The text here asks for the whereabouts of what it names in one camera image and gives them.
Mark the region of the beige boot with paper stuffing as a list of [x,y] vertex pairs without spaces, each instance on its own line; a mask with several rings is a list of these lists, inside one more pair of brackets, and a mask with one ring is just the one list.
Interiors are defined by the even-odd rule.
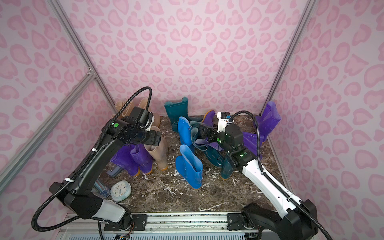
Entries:
[[168,168],[168,143],[167,140],[161,137],[161,141],[158,146],[144,145],[147,152],[156,161],[158,169],[165,171]]

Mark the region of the blue boot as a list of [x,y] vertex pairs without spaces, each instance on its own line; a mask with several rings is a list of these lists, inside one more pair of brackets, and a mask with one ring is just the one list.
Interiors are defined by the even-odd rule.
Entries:
[[189,147],[191,151],[194,153],[195,147],[191,139],[191,130],[192,128],[191,128],[190,122],[185,117],[179,117],[178,133],[181,140],[181,144]]
[[193,189],[203,185],[203,163],[187,145],[180,146],[181,155],[175,160],[178,173]]

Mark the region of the beige boot pair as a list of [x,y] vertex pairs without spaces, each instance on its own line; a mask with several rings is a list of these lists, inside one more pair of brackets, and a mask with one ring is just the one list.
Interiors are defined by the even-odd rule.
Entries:
[[133,101],[131,101],[128,106],[124,109],[123,113],[122,113],[122,116],[123,118],[124,117],[127,117],[130,115],[130,113],[132,112],[133,108],[135,107],[135,104]]
[[[115,108],[118,111],[118,113],[121,111],[121,109],[123,108],[124,105],[125,105],[125,102],[123,102],[123,101],[118,101],[115,103]],[[123,117],[123,112],[121,112],[121,114],[119,115],[119,117],[118,117],[119,119],[121,119]]]

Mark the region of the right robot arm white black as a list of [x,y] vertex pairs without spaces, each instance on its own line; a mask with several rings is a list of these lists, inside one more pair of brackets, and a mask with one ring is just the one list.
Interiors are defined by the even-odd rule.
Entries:
[[198,129],[203,140],[217,143],[226,152],[225,163],[241,171],[275,208],[270,211],[251,203],[242,208],[237,221],[228,224],[228,230],[271,230],[281,240],[309,240],[319,232],[315,205],[302,201],[269,174],[261,163],[260,152],[253,153],[244,144],[243,132],[237,125],[217,130],[202,124]]

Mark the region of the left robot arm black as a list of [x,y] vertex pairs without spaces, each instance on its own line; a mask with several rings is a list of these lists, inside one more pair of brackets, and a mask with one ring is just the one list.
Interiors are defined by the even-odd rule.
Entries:
[[57,199],[82,219],[104,220],[121,225],[124,229],[132,222],[131,212],[117,203],[104,200],[92,192],[96,180],[111,158],[124,146],[152,145],[161,142],[161,133],[151,129],[154,121],[152,112],[135,107],[123,119],[109,120],[97,140],[97,147],[91,151],[70,174],[70,181],[53,183],[49,191],[55,193],[63,188]]

